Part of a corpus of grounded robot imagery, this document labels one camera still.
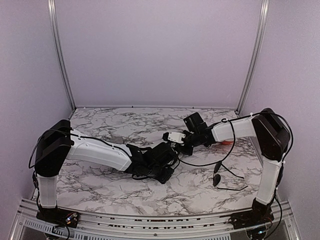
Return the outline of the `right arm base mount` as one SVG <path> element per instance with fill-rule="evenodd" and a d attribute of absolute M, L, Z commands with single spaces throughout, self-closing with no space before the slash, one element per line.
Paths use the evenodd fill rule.
<path fill-rule="evenodd" d="M 255 198 L 251 210 L 232 213 L 228 223 L 232 224 L 235 230 L 271 223 L 275 219 L 271 208 L 273 201 L 274 199 L 268 204 L 262 204 Z"/>

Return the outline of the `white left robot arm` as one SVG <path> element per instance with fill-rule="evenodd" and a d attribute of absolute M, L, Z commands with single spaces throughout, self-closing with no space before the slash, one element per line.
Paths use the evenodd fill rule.
<path fill-rule="evenodd" d="M 165 142 L 155 147 L 116 144 L 83 135 L 62 119 L 38 138 L 29 158 L 28 168 L 35 172 L 38 204 L 53 223 L 63 219 L 57 204 L 57 176 L 65 160 L 84 161 L 107 166 L 143 179 L 162 184 L 172 176 L 177 153 Z"/>

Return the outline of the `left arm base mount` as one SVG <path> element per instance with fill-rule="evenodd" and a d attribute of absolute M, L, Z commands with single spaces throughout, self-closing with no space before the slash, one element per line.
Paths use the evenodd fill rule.
<path fill-rule="evenodd" d="M 76 228 L 79 223 L 80 213 L 59 207 L 45 208 L 40 206 L 36 214 L 38 220 L 48 223 Z"/>

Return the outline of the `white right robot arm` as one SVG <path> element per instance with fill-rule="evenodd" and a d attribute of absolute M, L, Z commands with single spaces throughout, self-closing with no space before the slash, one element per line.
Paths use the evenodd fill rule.
<path fill-rule="evenodd" d="M 259 205 L 248 212 L 247 219 L 258 224 L 267 216 L 265 206 L 275 198 L 281 182 L 285 158 L 293 146 L 293 133 L 288 122 L 271 108 L 234 119 L 223 119 L 210 126 L 199 113 L 184 118 L 189 131 L 183 143 L 189 148 L 215 143 L 235 141 L 238 138 L 254 138 L 262 157 L 262 174 L 254 199 Z"/>

